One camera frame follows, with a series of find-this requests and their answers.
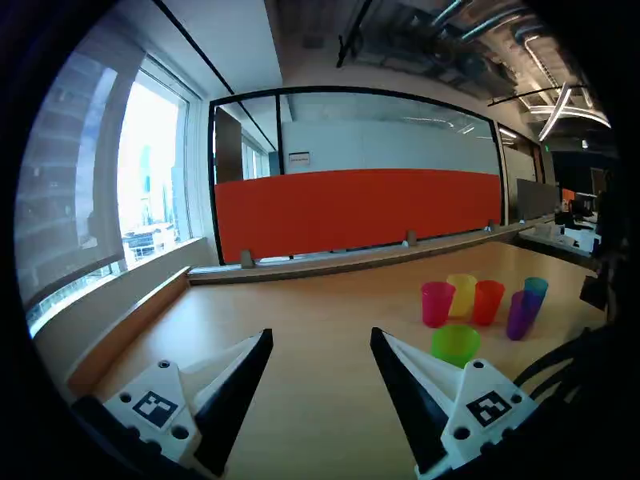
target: white sign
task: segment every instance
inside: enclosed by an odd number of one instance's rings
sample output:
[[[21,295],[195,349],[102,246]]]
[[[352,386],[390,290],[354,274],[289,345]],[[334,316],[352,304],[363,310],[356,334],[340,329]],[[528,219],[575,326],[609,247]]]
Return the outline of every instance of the white sign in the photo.
[[[309,152],[295,152],[289,154],[289,163],[293,163],[295,165],[309,165],[311,164],[311,156],[309,156]]]

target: glass wall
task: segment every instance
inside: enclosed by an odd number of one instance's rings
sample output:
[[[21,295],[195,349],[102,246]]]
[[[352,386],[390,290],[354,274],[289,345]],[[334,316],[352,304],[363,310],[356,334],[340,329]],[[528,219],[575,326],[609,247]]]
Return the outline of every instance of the glass wall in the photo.
[[[280,174],[275,97],[217,107],[214,115],[214,183]]]
[[[504,126],[498,127],[505,158],[509,223],[522,217],[518,209],[518,179],[544,183],[544,169],[540,146]]]
[[[418,97],[327,90],[212,102],[222,263],[237,262],[242,249],[283,260],[400,243],[408,230],[428,239],[502,221],[493,122]],[[238,182],[280,172],[291,180]],[[355,220],[340,223],[345,215]]]
[[[287,95],[282,111],[286,174],[377,168],[499,173],[491,124],[458,110],[332,92]]]

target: desk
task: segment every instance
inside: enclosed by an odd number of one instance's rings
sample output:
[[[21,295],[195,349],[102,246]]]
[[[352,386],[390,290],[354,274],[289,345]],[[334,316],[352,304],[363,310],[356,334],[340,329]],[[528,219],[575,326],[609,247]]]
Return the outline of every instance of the desk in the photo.
[[[489,242],[423,260],[323,277],[193,286],[113,365],[96,394],[106,399],[161,358],[186,365],[263,328],[274,349],[227,463],[228,479],[415,478],[414,459],[369,348],[379,326],[429,351],[420,285],[468,272],[506,285],[496,325],[478,352],[507,377],[600,326],[578,295],[588,270]],[[529,276],[549,290],[524,342],[505,336],[510,296]]]
[[[576,224],[590,226],[587,222],[576,222]],[[572,230],[565,227],[564,235],[560,235],[559,231],[560,226],[551,223],[523,230],[518,232],[518,236],[530,242],[542,243],[586,258],[591,258],[594,241],[602,240],[594,230]]]

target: sign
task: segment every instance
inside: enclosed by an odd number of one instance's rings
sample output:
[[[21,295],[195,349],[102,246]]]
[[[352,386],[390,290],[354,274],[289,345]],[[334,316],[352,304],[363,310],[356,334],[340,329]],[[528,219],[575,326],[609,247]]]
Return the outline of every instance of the sign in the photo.
[[[491,391],[477,400],[467,403],[466,408],[480,425],[488,426],[511,410],[511,405],[505,402],[498,393]]]
[[[289,154],[289,163],[291,165],[309,165],[311,164],[311,156],[309,152],[293,152]]]
[[[149,391],[134,405],[134,412],[161,429],[177,408],[171,400]]]

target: orange panel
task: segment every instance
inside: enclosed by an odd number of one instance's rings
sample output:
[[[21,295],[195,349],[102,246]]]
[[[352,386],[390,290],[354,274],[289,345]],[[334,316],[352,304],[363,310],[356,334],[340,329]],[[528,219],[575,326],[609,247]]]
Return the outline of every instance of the orange panel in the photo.
[[[401,242],[500,223],[500,177],[452,170],[338,170],[215,187],[225,262]]]
[[[562,189],[562,200],[575,200],[575,192],[572,190],[567,190],[566,188]]]

